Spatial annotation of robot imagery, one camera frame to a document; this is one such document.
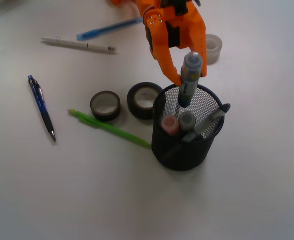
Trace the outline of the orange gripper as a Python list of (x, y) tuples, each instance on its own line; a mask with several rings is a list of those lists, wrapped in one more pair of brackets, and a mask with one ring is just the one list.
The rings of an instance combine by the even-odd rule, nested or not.
[(205, 77), (206, 26), (194, 3), (191, 0), (136, 0), (134, 3), (143, 18), (150, 52), (163, 74), (175, 85), (181, 85), (169, 50), (178, 47), (201, 55), (201, 77)]

